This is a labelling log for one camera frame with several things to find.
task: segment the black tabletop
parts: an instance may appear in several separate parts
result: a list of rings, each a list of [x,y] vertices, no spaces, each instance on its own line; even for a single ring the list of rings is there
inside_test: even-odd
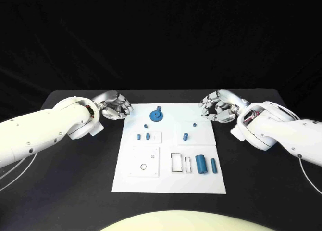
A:
[[[198,103],[213,91],[118,92],[130,103]],[[101,92],[57,90],[42,109],[67,97],[91,98]],[[232,92],[249,102],[284,105],[274,89]],[[97,231],[159,210],[211,212],[282,231],[322,230],[322,196],[304,179],[297,158],[278,144],[261,151],[239,142],[229,134],[234,122],[212,122],[226,194],[111,193],[123,120],[101,118],[100,122],[104,129],[94,137],[64,137],[41,151],[18,180],[0,192],[0,231]],[[322,189],[322,168],[305,162],[303,166]]]

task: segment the white robotic arm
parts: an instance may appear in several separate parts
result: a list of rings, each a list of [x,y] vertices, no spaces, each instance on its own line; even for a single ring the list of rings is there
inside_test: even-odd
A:
[[[67,98],[52,109],[3,121],[0,123],[0,168],[52,146],[65,134],[74,140],[100,132],[100,112],[107,119],[123,119],[130,111],[126,98],[111,90],[91,100]]]
[[[213,104],[216,114],[208,114]],[[261,150],[278,142],[293,156],[322,166],[322,122],[300,120],[275,103],[248,103],[225,89],[206,96],[198,106],[203,107],[202,117],[212,121],[225,123],[238,116],[231,134],[239,141]]]

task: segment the small blue part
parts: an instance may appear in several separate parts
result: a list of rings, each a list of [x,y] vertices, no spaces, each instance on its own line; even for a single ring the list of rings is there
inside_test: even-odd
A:
[[[153,122],[157,122],[157,121],[162,120],[163,116],[162,116],[162,112],[160,112],[160,107],[159,106],[156,107],[156,110],[150,112],[149,117],[150,117],[150,120]]]
[[[209,160],[211,160],[212,173],[216,173],[213,158],[211,158]]]
[[[186,141],[186,139],[188,139],[188,133],[183,133],[182,140],[185,140],[185,141]]]
[[[196,172],[199,174],[206,173],[208,170],[206,170],[203,155],[196,155],[195,160],[196,160]]]

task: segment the white cable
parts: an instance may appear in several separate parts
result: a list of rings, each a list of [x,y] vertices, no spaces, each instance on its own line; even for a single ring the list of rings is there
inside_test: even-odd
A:
[[[307,177],[307,175],[305,175],[305,172],[304,172],[304,169],[303,169],[303,165],[301,165],[301,159],[298,158],[298,163],[300,163],[300,166],[301,166],[301,171],[303,171],[303,174],[304,174],[304,176],[305,176],[305,179],[307,179],[307,181],[308,181],[308,183],[311,184],[311,186],[314,187],[314,185],[313,185],[313,183],[311,183],[311,181],[310,181],[310,179],[308,179],[308,177]]]
[[[24,169],[24,171],[21,172],[21,174],[15,177],[15,179],[0,189],[0,191],[2,191],[2,190],[13,183],[13,181],[19,178],[19,176],[21,176],[22,173],[25,172],[26,168]]]
[[[22,158],[19,160],[19,162],[16,163],[16,165],[3,173],[3,175],[0,177],[0,180],[9,174],[9,172],[16,168],[16,166],[22,163],[25,158]]]

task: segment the white board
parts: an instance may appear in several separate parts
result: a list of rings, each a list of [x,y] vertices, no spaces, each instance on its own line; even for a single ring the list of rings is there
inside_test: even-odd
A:
[[[190,103],[131,106],[121,131],[111,192],[225,194],[212,127],[199,116],[200,108]],[[163,119],[152,122],[149,114],[156,106],[162,107]],[[144,139],[146,133],[150,134],[149,140]],[[182,172],[170,171],[170,153],[180,153]],[[205,157],[205,174],[196,172],[195,156],[199,154]],[[185,172],[185,157],[189,157],[190,172]],[[212,173],[211,158],[215,159],[216,174]]]

